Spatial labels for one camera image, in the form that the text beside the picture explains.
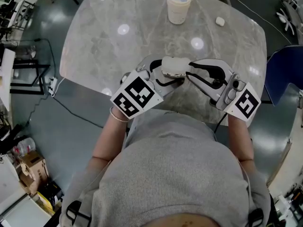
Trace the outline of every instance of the skin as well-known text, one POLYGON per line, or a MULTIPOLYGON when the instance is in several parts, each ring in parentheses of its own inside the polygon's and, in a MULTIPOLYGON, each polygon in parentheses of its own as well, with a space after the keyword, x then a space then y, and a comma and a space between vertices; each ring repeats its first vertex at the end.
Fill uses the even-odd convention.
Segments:
MULTIPOLYGON (((116 107, 113 114, 126 121, 127 118, 116 107)), ((109 116, 101 135, 96 143, 87 168, 102 170, 109 161, 120 152, 125 137, 126 123, 109 116)), ((246 123, 234 116, 228 115, 228 128, 230 136, 230 150, 237 157, 246 172, 256 171, 254 164, 254 151, 246 123)), ((211 218, 197 214, 174 214, 155 219, 145 225, 146 227, 219 227, 211 218)))

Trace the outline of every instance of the plastic bottle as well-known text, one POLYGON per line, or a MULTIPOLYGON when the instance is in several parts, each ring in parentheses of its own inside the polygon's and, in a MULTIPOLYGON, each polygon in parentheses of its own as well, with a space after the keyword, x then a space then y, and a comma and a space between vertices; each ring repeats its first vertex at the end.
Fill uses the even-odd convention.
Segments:
POLYGON ((36 144, 32 138, 26 138, 22 141, 20 141, 17 146, 13 148, 13 151, 17 153, 18 156, 23 157, 28 152, 35 150, 36 144))

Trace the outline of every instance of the wrist strap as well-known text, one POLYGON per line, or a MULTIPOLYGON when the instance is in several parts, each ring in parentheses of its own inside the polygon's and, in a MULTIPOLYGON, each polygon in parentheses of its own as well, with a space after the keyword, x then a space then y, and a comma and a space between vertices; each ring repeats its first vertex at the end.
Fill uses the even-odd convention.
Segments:
POLYGON ((113 107, 111 107, 111 108, 109 109, 109 112, 110 112, 110 114, 113 116, 114 119, 116 119, 116 120, 118 120, 118 121, 120 121, 120 122, 122 122, 122 123, 127 123, 127 122, 129 121, 129 120, 122 120, 122 119, 117 118, 117 117, 113 114, 112 110, 113 110, 113 107))

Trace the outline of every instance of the paper cup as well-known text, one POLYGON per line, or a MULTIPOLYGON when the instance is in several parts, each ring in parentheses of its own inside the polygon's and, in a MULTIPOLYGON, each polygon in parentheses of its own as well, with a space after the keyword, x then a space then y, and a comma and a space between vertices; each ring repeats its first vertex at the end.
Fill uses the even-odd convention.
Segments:
POLYGON ((175 25, 184 23, 192 0, 166 0, 169 21, 175 25))

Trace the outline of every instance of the cardboard box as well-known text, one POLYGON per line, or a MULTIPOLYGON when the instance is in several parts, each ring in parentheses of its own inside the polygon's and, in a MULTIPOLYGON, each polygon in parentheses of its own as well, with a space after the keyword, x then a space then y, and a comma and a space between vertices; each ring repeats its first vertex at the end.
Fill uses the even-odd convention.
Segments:
POLYGON ((21 186, 26 193, 35 195, 39 186, 47 184, 49 177, 45 159, 36 151, 31 151, 20 161, 26 166, 26 172, 19 174, 21 186))

